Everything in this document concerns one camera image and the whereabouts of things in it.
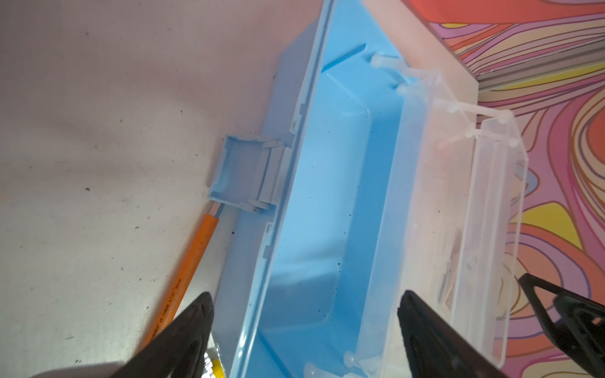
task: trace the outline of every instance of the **swirl pattern rug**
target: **swirl pattern rug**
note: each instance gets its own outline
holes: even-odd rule
[[[410,0],[481,80],[485,73],[605,39],[600,0]],[[605,304],[605,62],[566,67],[481,93],[511,109],[529,154],[515,277],[529,272]],[[538,293],[554,315],[552,295]],[[546,338],[517,287],[511,378],[588,376]]]

